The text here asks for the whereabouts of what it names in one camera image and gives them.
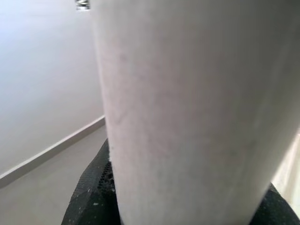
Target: white cylinder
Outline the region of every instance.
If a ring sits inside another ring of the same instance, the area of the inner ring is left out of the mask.
[[[124,225],[248,224],[299,124],[299,1],[91,8]]]

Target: floor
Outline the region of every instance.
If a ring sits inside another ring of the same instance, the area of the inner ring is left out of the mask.
[[[1,225],[60,225],[84,169],[106,139],[102,127],[0,190]]]

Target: black textured base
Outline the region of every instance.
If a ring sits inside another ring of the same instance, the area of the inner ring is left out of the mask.
[[[85,169],[71,197],[62,225],[120,225],[106,140]],[[300,225],[288,203],[271,185],[250,225]]]

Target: baseboard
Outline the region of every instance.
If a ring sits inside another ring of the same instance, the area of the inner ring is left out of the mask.
[[[100,118],[82,127],[76,132],[70,134],[69,136],[63,138],[62,140],[50,146],[49,148],[45,149],[44,151],[36,154],[35,156],[25,160],[19,165],[1,174],[0,188],[7,186],[11,182],[22,177],[23,175],[27,174],[31,170],[37,168],[45,161],[51,159],[53,156],[62,152],[64,149],[68,148],[72,144],[83,139],[85,136],[91,134],[92,132],[96,131],[97,129],[99,129],[104,125],[105,125],[105,117],[101,116]]]

